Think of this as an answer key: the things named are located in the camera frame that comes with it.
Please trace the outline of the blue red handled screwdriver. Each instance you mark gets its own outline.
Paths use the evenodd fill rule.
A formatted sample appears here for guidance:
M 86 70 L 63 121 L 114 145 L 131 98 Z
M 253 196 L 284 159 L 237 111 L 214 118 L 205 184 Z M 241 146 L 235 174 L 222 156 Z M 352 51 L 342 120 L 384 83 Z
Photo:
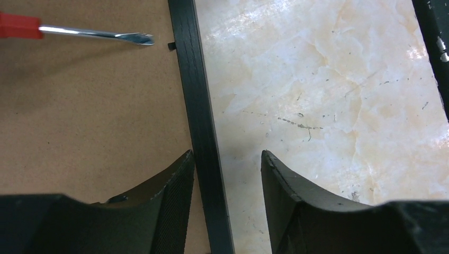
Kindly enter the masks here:
M 43 39 L 45 34 L 111 39 L 141 46 L 155 44 L 153 36 L 144 33 L 114 33 L 98 30 L 43 25 L 38 17 L 1 13 L 1 38 Z

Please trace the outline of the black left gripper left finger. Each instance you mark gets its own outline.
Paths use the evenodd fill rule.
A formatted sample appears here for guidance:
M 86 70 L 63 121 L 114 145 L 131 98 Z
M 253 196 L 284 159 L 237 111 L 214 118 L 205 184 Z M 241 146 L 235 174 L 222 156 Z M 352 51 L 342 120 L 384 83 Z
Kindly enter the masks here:
M 1 196 L 1 253 L 183 253 L 194 183 L 187 151 L 104 203 L 63 194 Z

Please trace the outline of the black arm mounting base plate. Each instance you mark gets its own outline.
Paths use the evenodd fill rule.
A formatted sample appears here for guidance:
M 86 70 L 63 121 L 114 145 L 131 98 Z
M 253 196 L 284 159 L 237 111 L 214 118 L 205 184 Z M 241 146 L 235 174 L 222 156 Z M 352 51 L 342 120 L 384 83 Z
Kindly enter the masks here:
M 412 4 L 448 116 L 448 0 L 412 0 Z

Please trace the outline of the black wooden picture frame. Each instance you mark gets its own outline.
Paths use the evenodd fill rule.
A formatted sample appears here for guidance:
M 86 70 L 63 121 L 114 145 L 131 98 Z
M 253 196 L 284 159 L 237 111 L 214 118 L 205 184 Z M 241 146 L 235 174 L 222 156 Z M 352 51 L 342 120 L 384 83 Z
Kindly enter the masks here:
M 183 253 L 234 253 L 195 1 L 1 1 L 1 13 L 155 42 L 1 38 L 1 196 L 104 203 L 190 150 Z

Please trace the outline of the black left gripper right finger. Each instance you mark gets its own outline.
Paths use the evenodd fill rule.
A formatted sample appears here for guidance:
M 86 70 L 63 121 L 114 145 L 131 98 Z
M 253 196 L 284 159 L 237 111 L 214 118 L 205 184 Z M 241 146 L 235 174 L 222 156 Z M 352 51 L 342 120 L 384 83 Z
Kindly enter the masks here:
M 358 203 L 297 174 L 268 150 L 261 174 L 273 253 L 448 253 L 447 201 Z

